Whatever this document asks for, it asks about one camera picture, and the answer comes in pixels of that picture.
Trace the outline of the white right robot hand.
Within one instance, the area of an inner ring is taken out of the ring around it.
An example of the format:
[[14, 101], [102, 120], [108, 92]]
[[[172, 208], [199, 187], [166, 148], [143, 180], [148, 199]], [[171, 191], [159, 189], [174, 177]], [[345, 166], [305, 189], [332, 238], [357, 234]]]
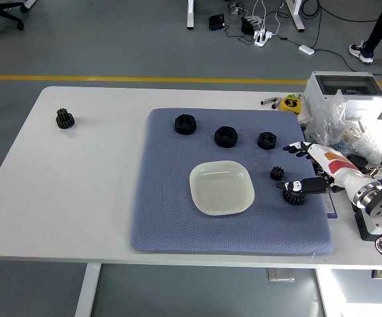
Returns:
[[283, 150], [294, 153], [297, 157], [307, 156], [323, 170], [321, 177], [276, 184], [277, 188], [288, 193], [323, 194], [342, 188], [354, 205], [363, 207], [362, 200], [365, 197], [382, 189], [376, 179], [362, 174], [352, 162], [330, 147], [299, 141], [285, 146]]

